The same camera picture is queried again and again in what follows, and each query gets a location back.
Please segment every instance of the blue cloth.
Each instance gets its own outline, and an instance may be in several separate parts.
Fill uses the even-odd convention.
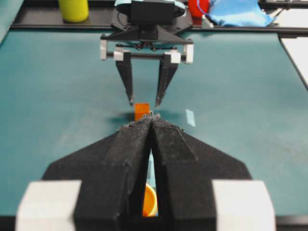
[[[208,16],[220,26],[267,26],[274,21],[257,0],[211,0]]]

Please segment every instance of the teal table surface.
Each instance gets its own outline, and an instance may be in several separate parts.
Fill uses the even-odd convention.
[[[0,0],[0,44],[24,0]]]
[[[158,109],[158,61],[133,60],[137,102],[245,162],[277,215],[308,214],[308,92],[275,34],[186,33],[194,63],[179,65]],[[14,216],[48,164],[132,120],[100,33],[9,32],[0,47],[0,215]],[[193,111],[195,127],[187,123]]]

